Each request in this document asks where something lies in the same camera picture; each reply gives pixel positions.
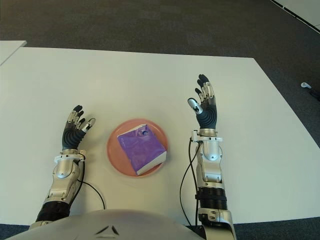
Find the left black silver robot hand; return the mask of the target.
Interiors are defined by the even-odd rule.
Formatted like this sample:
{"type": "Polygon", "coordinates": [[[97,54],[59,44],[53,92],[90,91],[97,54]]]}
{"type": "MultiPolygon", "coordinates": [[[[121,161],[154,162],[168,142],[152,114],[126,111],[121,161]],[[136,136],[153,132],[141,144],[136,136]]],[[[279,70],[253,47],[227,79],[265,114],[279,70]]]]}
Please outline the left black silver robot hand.
{"type": "Polygon", "coordinates": [[[62,134],[62,151],[77,150],[87,132],[94,126],[96,119],[86,120],[83,107],[77,105],[70,112],[62,134]]]}

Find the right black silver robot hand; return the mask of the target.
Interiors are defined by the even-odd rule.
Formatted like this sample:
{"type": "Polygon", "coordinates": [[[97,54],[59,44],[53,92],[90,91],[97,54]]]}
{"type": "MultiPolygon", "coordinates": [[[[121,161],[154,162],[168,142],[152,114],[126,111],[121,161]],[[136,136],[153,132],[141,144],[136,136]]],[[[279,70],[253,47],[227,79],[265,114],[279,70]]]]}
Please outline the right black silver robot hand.
{"type": "Polygon", "coordinates": [[[188,105],[196,115],[200,129],[215,129],[218,113],[215,93],[209,79],[204,74],[199,74],[197,79],[199,88],[195,88],[200,102],[190,97],[187,100],[188,105]]]}

